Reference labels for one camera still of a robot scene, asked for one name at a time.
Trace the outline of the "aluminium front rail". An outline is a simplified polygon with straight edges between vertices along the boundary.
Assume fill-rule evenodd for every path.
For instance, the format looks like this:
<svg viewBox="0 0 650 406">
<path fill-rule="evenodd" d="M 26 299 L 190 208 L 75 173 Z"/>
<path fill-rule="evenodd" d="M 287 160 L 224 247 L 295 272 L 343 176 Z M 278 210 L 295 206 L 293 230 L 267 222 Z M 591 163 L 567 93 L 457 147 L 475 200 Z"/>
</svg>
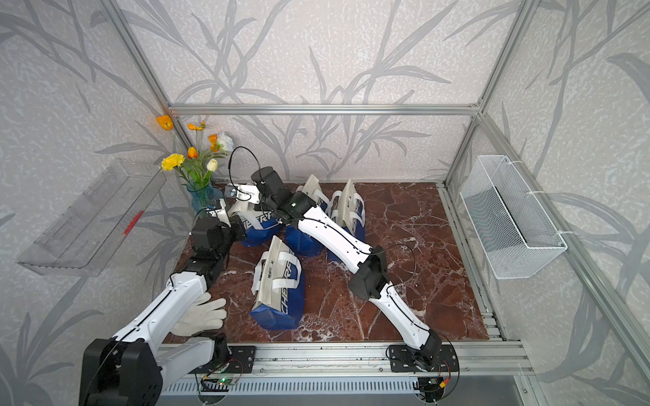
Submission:
<svg viewBox="0 0 650 406">
<path fill-rule="evenodd" d="M 391 342 L 257 343 L 252 371 L 242 378 L 389 377 Z M 519 376 L 534 373 L 523 344 L 516 341 L 457 341 L 442 365 L 408 377 Z"/>
</svg>

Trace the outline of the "clear plastic wall shelf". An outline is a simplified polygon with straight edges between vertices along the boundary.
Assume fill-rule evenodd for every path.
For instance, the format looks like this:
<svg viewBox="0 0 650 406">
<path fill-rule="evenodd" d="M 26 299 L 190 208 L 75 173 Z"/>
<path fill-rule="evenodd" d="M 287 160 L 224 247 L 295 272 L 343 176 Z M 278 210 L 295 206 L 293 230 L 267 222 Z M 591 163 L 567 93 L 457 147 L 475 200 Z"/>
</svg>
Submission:
<svg viewBox="0 0 650 406">
<path fill-rule="evenodd" d="M 96 277 L 167 178 L 159 167 L 113 161 L 23 254 L 17 263 L 42 276 Z"/>
</svg>

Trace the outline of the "right circuit board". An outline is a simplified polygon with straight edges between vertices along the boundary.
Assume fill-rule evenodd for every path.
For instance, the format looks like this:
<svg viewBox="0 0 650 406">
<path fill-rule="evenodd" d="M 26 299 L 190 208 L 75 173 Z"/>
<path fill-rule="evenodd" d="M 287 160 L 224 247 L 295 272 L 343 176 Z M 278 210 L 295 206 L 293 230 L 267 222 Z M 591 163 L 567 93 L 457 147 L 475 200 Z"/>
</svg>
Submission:
<svg viewBox="0 0 650 406">
<path fill-rule="evenodd" d="M 445 389 L 450 379 L 443 377 L 418 377 L 414 383 L 416 397 L 424 404 L 437 404 L 445 397 Z"/>
</svg>

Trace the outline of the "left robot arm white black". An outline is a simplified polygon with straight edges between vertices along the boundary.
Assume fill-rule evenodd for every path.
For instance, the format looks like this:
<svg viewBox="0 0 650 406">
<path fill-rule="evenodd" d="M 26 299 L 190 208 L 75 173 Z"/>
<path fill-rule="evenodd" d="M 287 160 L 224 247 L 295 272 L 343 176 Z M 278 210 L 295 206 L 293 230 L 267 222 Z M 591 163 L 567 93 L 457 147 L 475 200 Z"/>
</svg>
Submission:
<svg viewBox="0 0 650 406">
<path fill-rule="evenodd" d="M 224 215 L 199 219 L 191 230 L 194 254 L 181 272 L 134 321 L 84 351 L 81 405 L 154 405 L 162 391 L 228 351 L 215 337 L 192 333 L 165 353 L 158 349 L 191 306 L 214 284 L 232 245 L 245 239 L 240 220 Z"/>
</svg>

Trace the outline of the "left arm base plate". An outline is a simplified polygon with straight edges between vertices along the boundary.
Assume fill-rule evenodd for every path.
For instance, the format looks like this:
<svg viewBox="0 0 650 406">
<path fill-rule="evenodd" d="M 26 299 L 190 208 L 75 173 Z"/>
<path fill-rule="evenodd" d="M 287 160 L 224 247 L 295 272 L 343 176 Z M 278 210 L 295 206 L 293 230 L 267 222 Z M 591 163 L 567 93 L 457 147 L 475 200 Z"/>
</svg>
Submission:
<svg viewBox="0 0 650 406">
<path fill-rule="evenodd" d="M 191 374 L 251 374 L 257 347 L 253 345 L 215 348 L 213 358 L 197 367 Z"/>
</svg>

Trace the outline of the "circuit board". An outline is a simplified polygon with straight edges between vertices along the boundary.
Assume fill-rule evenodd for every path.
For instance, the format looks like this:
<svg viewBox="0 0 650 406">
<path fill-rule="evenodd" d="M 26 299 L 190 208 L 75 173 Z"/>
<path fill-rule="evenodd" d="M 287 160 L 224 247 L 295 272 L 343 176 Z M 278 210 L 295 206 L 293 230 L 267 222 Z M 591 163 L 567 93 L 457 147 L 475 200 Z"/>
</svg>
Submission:
<svg viewBox="0 0 650 406">
<path fill-rule="evenodd" d="M 414 383 L 416 397 L 424 404 L 437 404 L 445 397 L 445 389 L 450 379 L 443 377 L 418 377 Z"/>
<path fill-rule="evenodd" d="M 203 392 L 228 392 L 240 377 L 203 377 L 199 380 Z"/>
</svg>

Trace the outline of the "white work glove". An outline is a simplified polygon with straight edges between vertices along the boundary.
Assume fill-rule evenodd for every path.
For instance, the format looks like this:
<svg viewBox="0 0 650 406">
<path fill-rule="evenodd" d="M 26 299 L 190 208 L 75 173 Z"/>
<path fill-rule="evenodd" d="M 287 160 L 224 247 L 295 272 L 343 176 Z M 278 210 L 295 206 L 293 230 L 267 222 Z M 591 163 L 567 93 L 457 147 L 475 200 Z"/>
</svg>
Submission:
<svg viewBox="0 0 650 406">
<path fill-rule="evenodd" d="M 228 316 L 225 309 L 227 299 L 213 299 L 206 292 L 197 299 L 171 329 L 171 333 L 180 337 L 191 337 L 198 333 L 219 330 Z"/>
</svg>

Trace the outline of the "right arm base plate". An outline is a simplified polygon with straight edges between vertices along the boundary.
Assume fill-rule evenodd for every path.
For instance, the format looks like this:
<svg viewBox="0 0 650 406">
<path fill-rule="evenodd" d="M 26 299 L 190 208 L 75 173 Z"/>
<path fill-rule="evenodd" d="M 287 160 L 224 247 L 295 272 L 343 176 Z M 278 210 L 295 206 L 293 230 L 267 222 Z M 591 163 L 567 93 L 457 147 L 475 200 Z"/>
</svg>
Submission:
<svg viewBox="0 0 650 406">
<path fill-rule="evenodd" d="M 439 375 L 453 375 L 460 371 L 459 356 L 450 343 L 444 343 L 438 352 L 438 361 L 430 370 L 416 363 L 414 355 L 406 345 L 389 345 L 385 351 L 392 372 L 433 372 Z"/>
</svg>

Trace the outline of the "aluminium frame bar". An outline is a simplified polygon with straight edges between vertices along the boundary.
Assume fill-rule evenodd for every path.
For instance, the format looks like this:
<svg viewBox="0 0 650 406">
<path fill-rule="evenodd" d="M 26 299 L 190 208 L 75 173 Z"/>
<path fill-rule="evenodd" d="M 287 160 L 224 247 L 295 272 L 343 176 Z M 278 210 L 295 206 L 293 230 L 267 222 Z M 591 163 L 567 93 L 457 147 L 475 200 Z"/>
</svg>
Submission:
<svg viewBox="0 0 650 406">
<path fill-rule="evenodd" d="M 473 104 L 173 104 L 169 111 L 186 115 L 413 115 L 472 116 Z"/>
</svg>

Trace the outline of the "artificial flower bouquet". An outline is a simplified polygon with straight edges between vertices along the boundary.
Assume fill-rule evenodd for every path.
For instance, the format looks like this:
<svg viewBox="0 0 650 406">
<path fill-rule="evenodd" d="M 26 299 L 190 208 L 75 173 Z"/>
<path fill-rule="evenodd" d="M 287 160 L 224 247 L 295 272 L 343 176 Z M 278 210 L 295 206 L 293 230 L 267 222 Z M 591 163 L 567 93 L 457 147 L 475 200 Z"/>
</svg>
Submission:
<svg viewBox="0 0 650 406">
<path fill-rule="evenodd" d="M 199 125 L 189 123 L 187 127 L 195 132 L 196 146 L 191 146 L 185 154 L 174 153 L 165 157 L 160 169 L 176 172 L 189 190 L 196 191 L 208 186 L 212 174 L 218 171 L 218 160 L 228 157 L 235 150 L 235 144 L 230 136 L 222 132 L 209 135 L 208 148 L 200 150 L 198 147 L 203 145 L 205 122 Z"/>
</svg>

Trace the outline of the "blue glass vase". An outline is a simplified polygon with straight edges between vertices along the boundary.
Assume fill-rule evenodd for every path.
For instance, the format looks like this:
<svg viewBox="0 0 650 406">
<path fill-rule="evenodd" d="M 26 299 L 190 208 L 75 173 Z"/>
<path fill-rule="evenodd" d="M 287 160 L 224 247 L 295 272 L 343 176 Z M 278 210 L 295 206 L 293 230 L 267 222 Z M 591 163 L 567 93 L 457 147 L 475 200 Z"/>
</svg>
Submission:
<svg viewBox="0 0 650 406">
<path fill-rule="evenodd" d="M 191 195 L 191 206 L 196 213 L 210 205 L 217 204 L 218 206 L 218 201 L 223 198 L 223 192 L 213 186 L 211 182 L 203 187 L 187 185 L 186 189 Z"/>
</svg>

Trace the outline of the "red item on shelf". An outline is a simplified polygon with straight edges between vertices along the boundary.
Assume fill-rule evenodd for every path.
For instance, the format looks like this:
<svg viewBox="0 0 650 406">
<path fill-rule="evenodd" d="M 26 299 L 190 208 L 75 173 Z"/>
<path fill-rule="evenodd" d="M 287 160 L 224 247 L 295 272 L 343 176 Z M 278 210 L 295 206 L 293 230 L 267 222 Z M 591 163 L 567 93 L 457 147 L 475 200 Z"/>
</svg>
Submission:
<svg viewBox="0 0 650 406">
<path fill-rule="evenodd" d="M 131 230 L 132 230 L 133 228 L 135 228 L 135 225 L 138 223 L 138 221 L 139 221 L 140 218 L 142 217 L 143 213 L 144 213 L 144 211 L 139 211 L 139 212 L 138 212 L 138 213 L 137 213 L 137 214 L 132 218 L 132 220 L 131 220 L 131 221 L 129 222 L 129 224 L 127 225 L 125 231 L 123 232 L 123 236 L 127 236 L 127 235 L 131 232 Z"/>
</svg>

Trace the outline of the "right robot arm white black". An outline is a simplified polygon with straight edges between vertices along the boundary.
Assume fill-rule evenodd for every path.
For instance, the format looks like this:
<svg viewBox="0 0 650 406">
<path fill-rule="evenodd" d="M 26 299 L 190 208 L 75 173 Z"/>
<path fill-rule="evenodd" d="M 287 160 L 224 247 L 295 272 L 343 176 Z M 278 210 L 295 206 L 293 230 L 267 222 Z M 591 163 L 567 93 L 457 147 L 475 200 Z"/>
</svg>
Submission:
<svg viewBox="0 0 650 406">
<path fill-rule="evenodd" d="M 413 363 L 421 370 L 436 369 L 443 340 L 413 313 L 389 281 L 386 250 L 345 232 L 311 197 L 290 191 L 272 167 L 258 169 L 251 179 L 257 186 L 261 208 L 333 252 L 353 273 L 350 291 L 384 313 L 401 335 Z"/>
</svg>

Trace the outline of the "left circuit board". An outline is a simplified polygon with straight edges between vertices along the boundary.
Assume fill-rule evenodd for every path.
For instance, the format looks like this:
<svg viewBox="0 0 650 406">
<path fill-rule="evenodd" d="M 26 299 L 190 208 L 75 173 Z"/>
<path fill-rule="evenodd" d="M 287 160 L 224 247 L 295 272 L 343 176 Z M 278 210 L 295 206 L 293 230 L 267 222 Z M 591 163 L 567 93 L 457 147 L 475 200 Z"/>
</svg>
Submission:
<svg viewBox="0 0 650 406">
<path fill-rule="evenodd" d="M 240 377 L 203 377 L 199 380 L 203 392 L 228 392 Z"/>
</svg>

